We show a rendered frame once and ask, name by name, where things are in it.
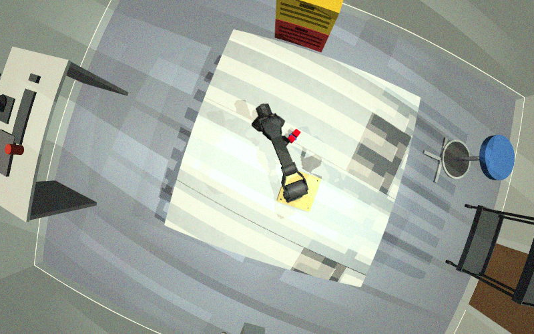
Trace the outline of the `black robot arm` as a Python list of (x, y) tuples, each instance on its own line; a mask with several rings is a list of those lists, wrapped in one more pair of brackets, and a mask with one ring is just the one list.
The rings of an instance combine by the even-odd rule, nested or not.
[[(261, 132), (265, 133), (266, 137), (272, 141), (276, 154), (281, 164), (281, 170), (283, 173), (281, 185), (283, 187), (283, 197), (287, 203), (293, 200), (302, 198), (303, 195), (308, 194), (308, 185), (306, 179), (302, 173), (298, 171), (296, 163), (292, 161), (290, 153), (286, 147), (284, 139), (282, 137), (282, 127), (285, 124), (285, 120), (273, 114), (269, 104), (260, 104), (256, 108), (258, 114), (258, 127)], [(302, 177), (301, 180), (287, 184), (286, 177), (297, 173)]]

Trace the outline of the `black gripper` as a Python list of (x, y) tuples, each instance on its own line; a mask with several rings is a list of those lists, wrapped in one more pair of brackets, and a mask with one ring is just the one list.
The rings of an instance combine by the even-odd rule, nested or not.
[[(258, 124), (257, 124), (258, 119), (259, 119), (259, 117), (257, 116), (256, 119), (251, 123), (251, 126), (252, 126), (255, 130), (257, 130), (258, 132), (260, 132), (260, 129), (259, 129)], [(289, 140), (286, 136), (283, 136), (283, 135), (282, 135), (282, 137), (283, 137), (284, 142), (285, 142), (285, 144), (286, 144), (286, 146), (287, 146), (287, 145), (290, 143), (290, 140)]]

